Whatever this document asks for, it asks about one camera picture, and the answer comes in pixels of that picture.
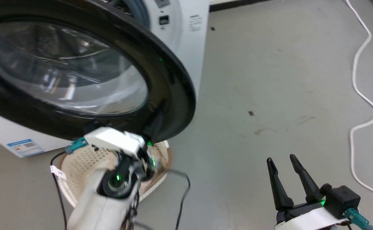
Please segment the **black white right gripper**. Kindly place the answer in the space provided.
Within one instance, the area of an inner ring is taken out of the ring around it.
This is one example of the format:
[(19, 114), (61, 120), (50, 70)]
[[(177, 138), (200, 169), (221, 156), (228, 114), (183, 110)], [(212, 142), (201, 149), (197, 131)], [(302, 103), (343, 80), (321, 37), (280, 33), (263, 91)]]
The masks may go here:
[(294, 206), (294, 202), (288, 197), (279, 177), (278, 170), (272, 158), (267, 158), (267, 168), (272, 188), (274, 206), (277, 211), (276, 230), (337, 230), (338, 226), (346, 226), (350, 221), (346, 218), (337, 219), (329, 213), (323, 205), (324, 196), (307, 170), (294, 154), (290, 154), (290, 161), (294, 171), (298, 174), (306, 194), (306, 202), (314, 204), (296, 205), (290, 211), (284, 211)]

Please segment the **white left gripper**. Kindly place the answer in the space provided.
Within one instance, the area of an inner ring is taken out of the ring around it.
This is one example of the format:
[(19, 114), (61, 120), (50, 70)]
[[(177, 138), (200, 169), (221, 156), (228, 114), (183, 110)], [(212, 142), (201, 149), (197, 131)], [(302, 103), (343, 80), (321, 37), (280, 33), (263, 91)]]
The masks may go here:
[(148, 181), (157, 172), (157, 160), (151, 153), (151, 142), (157, 141), (164, 123), (168, 102), (161, 102), (158, 108), (147, 118), (143, 126), (143, 136), (112, 127), (100, 127), (84, 135), (89, 145), (111, 150), (117, 155), (115, 173), (117, 180), (124, 179), (124, 173), (141, 170), (141, 181)]

